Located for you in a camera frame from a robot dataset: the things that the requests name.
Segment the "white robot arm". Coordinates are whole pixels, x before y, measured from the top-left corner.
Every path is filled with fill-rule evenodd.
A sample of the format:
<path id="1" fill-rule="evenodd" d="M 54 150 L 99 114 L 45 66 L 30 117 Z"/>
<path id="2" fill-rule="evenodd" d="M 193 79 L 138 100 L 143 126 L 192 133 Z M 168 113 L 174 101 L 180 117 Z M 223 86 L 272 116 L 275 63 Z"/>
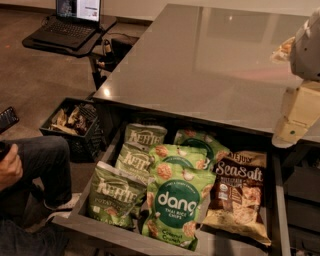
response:
<path id="1" fill-rule="evenodd" d="M 292 74 L 302 79 L 296 89 L 286 89 L 272 137 L 275 147 L 289 148 L 320 118 L 320 9 L 312 13 L 294 37 L 278 47 L 272 58 L 287 59 Z"/>

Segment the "person's hand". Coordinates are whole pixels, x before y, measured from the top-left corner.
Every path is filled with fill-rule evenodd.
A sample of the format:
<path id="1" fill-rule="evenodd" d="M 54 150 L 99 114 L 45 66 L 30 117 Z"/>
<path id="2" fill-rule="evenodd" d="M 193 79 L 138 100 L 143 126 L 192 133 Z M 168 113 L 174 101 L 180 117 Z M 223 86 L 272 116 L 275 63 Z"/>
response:
<path id="1" fill-rule="evenodd" d="M 0 161 L 0 191 L 16 184 L 22 176 L 23 167 L 18 146 L 13 144 L 7 155 Z"/>

